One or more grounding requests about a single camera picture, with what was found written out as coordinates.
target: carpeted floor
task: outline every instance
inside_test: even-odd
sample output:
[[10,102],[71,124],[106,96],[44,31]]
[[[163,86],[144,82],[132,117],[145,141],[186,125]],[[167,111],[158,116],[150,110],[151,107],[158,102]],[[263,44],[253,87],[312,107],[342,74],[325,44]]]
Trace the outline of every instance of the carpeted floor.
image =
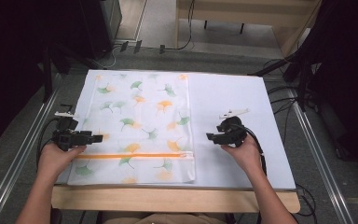
[[[112,69],[139,69],[139,70],[165,70],[165,71],[195,71],[209,73],[226,73],[243,75],[263,68],[269,59],[250,58],[244,56],[229,56],[209,53],[195,53],[186,51],[167,51],[159,54],[157,50],[141,50],[133,54],[130,50],[116,54],[117,62]],[[60,104],[75,104],[84,84],[84,78],[88,69],[78,63],[73,63],[69,75],[63,75],[62,87],[59,89],[59,97],[50,111],[60,110]],[[280,76],[280,71],[274,71],[272,75],[265,76],[267,89],[285,85]],[[277,91],[270,95],[270,100],[288,97],[286,90]],[[20,114],[13,119],[10,126],[0,139],[0,181],[5,176],[8,167],[13,161],[22,140],[27,134],[36,114],[41,106],[43,90],[40,90],[23,108]],[[285,102],[274,104],[277,110]],[[328,164],[339,184],[344,196],[347,198],[353,220],[358,223],[358,162],[345,162],[337,159],[335,150],[329,139],[323,122],[311,109],[306,112],[312,129],[315,131]],[[340,223],[335,208],[321,178],[320,171],[310,151],[309,143],[299,124],[296,112],[287,110],[276,115],[278,127],[282,139],[285,133],[285,149],[295,181],[305,187],[313,195],[316,202],[316,217],[319,223]],[[29,155],[24,168],[7,199],[6,205],[0,214],[0,223],[14,223],[20,212],[35,175],[35,153]],[[303,200],[301,213],[307,214],[310,210]],[[97,212],[87,212],[83,223],[95,223]],[[63,223],[78,223],[81,211],[63,211]],[[237,214],[240,223],[255,223],[255,214]],[[300,223],[314,223],[312,217],[296,215]]]

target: floor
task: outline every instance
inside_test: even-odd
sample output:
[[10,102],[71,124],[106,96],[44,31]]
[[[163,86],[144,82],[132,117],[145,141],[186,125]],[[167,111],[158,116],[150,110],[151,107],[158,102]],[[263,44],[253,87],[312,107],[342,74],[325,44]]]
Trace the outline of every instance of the floor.
[[[132,35],[122,40],[142,40],[140,53],[133,54],[129,50],[107,55],[98,63],[112,65],[111,69],[158,69],[158,70],[192,70],[214,73],[246,74],[255,72],[266,65],[269,60],[281,59],[282,54],[275,41],[271,28],[262,25],[245,24],[243,34],[239,34],[240,24],[209,22],[206,30],[203,21],[192,21],[192,42],[181,52],[158,54],[160,45],[172,48],[174,25],[174,0],[147,0],[145,13],[139,23],[139,32],[132,29]],[[180,23],[179,46],[183,46],[189,37],[188,24]],[[73,92],[81,91],[82,83],[78,77],[84,77],[87,68],[74,66],[70,75],[63,81],[60,98],[51,111],[59,108],[59,103],[74,101]],[[265,77],[267,89],[286,85],[282,81],[281,72],[276,70],[271,76]],[[26,108],[13,120],[0,141],[0,180],[14,160],[22,139],[26,138],[34,118],[40,108],[43,91],[38,92]],[[270,95],[270,100],[282,99],[291,95],[290,91],[278,91]],[[282,104],[273,105],[273,110]],[[305,114],[298,109],[287,110],[276,116],[277,125],[285,139],[286,154],[292,167],[295,181],[312,193],[317,209],[319,223],[358,223],[358,162],[342,161],[336,156],[332,140],[324,128],[323,121],[317,113],[308,109]],[[2,208],[0,223],[13,223],[20,212],[26,194],[34,179],[34,153],[25,158],[19,179],[7,202]],[[325,178],[326,173],[332,179]],[[344,204],[335,201],[342,194]],[[301,212],[309,213],[307,203],[301,202]],[[63,223],[77,223],[81,211],[65,211]],[[88,212],[83,223],[93,223],[96,212]],[[254,214],[236,214],[239,223],[255,223]],[[297,216],[300,223],[314,223],[312,216]]]

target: forearm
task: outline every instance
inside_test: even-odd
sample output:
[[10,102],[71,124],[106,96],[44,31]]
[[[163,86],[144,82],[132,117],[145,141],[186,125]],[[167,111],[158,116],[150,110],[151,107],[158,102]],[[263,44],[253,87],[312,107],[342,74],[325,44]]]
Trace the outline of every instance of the forearm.
[[49,223],[54,181],[37,177],[16,224]]
[[296,223],[261,169],[248,174],[263,223]]

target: table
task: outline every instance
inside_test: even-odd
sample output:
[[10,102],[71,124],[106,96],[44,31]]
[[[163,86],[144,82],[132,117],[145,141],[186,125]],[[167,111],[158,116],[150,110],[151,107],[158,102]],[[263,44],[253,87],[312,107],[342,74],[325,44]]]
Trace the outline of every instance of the table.
[[260,133],[257,137],[265,151],[268,179],[288,210],[293,213],[299,211],[296,186],[263,79],[186,74],[189,77],[192,132],[196,149],[197,179],[194,183],[56,186],[53,190],[53,206],[61,209],[149,212],[257,212],[255,194],[244,172],[220,146],[213,145],[205,135],[205,132],[216,132],[215,126],[221,122],[219,114],[226,113],[230,108],[248,107],[249,113],[240,115],[240,118],[256,135]]
[[[176,0],[175,44],[179,19],[187,19],[191,0]],[[312,26],[322,0],[196,0],[193,20],[271,25],[282,55],[288,56]]]

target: person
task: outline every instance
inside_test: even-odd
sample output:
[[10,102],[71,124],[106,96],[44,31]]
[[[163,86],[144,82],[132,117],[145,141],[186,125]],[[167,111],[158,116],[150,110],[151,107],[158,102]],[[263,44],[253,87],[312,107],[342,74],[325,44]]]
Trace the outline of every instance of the person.
[[[248,135],[243,140],[243,143],[240,147],[221,146],[221,148],[230,154],[236,163],[240,166],[240,168],[247,174],[255,192],[255,197],[257,199],[262,217],[262,223],[296,223],[295,219],[287,211],[286,207],[283,205],[278,195],[273,190],[263,172],[260,162],[260,155],[254,138]],[[69,164],[69,162],[84,150],[85,147],[76,147],[71,151],[63,152],[54,144],[46,145],[43,148],[38,165],[38,174],[36,176],[36,180],[33,184],[28,200],[18,217],[16,222],[17,224],[49,223],[51,193],[54,183],[56,182],[58,175]],[[120,213],[106,212],[104,214],[109,218],[105,218],[103,223],[124,223],[120,222],[120,219],[125,216],[117,216],[117,214]],[[171,220],[170,223],[174,223],[176,218],[182,220],[180,223],[194,223],[183,222],[183,220],[188,220],[184,218],[191,218],[191,216],[193,216],[192,214],[180,214],[178,216],[181,217],[175,217],[173,215],[173,220]],[[126,223],[143,223],[143,219],[147,219],[149,221],[148,223],[150,223],[151,219],[149,218],[150,216],[132,217],[132,222]],[[219,218],[209,217],[208,215],[205,217],[196,215],[196,218],[198,220],[203,220],[200,223],[209,223],[209,220],[216,223],[222,221]]]

